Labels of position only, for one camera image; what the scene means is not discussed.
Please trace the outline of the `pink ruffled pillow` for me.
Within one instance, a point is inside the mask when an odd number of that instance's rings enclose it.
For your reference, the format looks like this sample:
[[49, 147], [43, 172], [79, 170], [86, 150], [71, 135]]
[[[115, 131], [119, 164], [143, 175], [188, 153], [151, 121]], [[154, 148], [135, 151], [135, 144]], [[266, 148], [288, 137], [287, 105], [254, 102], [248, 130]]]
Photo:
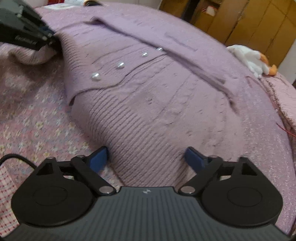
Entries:
[[283, 119], [285, 129], [295, 135], [295, 88], [280, 73], [262, 77], [261, 83]]

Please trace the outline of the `open magazine upper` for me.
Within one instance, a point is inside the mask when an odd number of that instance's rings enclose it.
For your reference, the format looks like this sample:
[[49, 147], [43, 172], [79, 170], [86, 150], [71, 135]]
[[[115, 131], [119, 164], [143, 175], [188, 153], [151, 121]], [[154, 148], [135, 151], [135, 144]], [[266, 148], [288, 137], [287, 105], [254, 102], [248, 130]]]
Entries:
[[47, 9], [53, 9], [53, 10], [61, 10], [61, 9], [70, 9], [77, 6], [102, 6], [103, 4], [100, 3], [100, 1], [48, 1], [48, 4], [46, 5]]

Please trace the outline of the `yellow wooden wardrobe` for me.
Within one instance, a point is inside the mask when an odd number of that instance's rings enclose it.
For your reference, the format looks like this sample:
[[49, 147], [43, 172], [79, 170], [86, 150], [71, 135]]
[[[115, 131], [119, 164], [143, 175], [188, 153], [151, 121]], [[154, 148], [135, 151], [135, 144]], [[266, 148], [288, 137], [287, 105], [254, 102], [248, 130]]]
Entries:
[[295, 1], [162, 1], [159, 9], [226, 46], [258, 50], [276, 66], [295, 42]]

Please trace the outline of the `red white checked cloth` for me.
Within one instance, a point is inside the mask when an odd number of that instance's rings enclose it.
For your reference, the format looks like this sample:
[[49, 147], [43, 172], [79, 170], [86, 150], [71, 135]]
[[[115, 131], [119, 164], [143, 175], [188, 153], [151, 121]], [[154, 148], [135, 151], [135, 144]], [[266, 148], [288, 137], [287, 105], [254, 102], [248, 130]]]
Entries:
[[0, 171], [0, 235], [7, 236], [18, 225], [18, 221], [11, 208], [11, 198], [16, 191], [16, 185], [6, 167]]

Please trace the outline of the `white orange plush toy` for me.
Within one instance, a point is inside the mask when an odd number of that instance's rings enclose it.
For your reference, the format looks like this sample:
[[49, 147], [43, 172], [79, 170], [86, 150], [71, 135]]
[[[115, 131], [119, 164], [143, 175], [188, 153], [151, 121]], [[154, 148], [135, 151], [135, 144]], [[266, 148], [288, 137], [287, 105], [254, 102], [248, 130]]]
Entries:
[[243, 45], [231, 45], [226, 49], [243, 63], [257, 79], [262, 76], [275, 76], [278, 72], [276, 65], [270, 65], [267, 57], [259, 51]]

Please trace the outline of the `lilac knit cardigan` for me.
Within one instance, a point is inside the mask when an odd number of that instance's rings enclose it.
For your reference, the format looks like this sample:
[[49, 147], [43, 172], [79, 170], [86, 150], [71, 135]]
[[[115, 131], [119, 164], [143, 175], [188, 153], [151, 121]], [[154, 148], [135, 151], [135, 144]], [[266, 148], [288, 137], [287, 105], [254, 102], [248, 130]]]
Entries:
[[244, 154], [244, 68], [205, 33], [179, 19], [91, 14], [51, 26], [72, 116], [109, 148], [124, 184], [179, 185], [188, 146], [227, 161]]

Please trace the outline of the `pink floral bedspread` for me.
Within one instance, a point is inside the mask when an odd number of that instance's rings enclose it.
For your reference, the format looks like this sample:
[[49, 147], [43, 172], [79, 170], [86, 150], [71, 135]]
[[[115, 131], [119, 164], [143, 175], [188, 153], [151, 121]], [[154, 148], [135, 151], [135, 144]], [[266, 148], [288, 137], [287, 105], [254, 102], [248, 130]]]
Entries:
[[[60, 21], [87, 14], [147, 20], [178, 19], [145, 6], [121, 3], [61, 10], [40, 8], [39, 13], [50, 27], [52, 19]], [[256, 79], [244, 65], [241, 66], [245, 77], [239, 97], [246, 139], [246, 150], [241, 156], [250, 158], [281, 193], [283, 209], [277, 226], [288, 233], [295, 223], [295, 168], [292, 155], [295, 145], [279, 128], [282, 118], [261, 80]], [[87, 155], [103, 146], [89, 137], [72, 116], [64, 73], [63, 57], [48, 48], [37, 52], [10, 45], [1, 46], [1, 154], [17, 152], [40, 163], [47, 156], [68, 159]], [[179, 185], [159, 186], [180, 187], [189, 180], [193, 172], [185, 165], [186, 172]], [[140, 186], [123, 183], [113, 168], [112, 155], [110, 167], [112, 175], [122, 185]]]

